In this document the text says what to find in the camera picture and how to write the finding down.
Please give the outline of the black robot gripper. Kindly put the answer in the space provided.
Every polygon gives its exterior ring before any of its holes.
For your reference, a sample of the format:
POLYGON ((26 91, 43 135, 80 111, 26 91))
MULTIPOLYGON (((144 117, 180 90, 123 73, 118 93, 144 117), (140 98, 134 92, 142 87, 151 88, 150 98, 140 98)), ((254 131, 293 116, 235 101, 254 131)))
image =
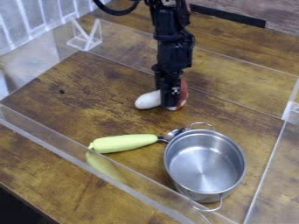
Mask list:
POLYGON ((176 108, 182 99, 183 70, 192 66, 192 49, 195 37, 184 36, 179 39, 159 38, 156 63, 152 65, 155 90, 162 91, 162 105, 176 108))

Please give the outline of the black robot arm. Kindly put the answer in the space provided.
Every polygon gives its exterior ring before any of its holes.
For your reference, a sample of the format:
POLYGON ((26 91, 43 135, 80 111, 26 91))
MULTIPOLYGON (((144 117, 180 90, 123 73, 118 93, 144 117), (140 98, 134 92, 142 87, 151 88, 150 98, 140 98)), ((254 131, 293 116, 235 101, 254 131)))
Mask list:
POLYGON ((183 95, 183 70, 192 66, 195 37, 186 27, 190 12, 184 0, 167 5, 163 0, 146 0, 154 23, 154 39, 158 42, 156 64, 152 65, 155 87, 160 91, 162 106, 176 108, 183 95))

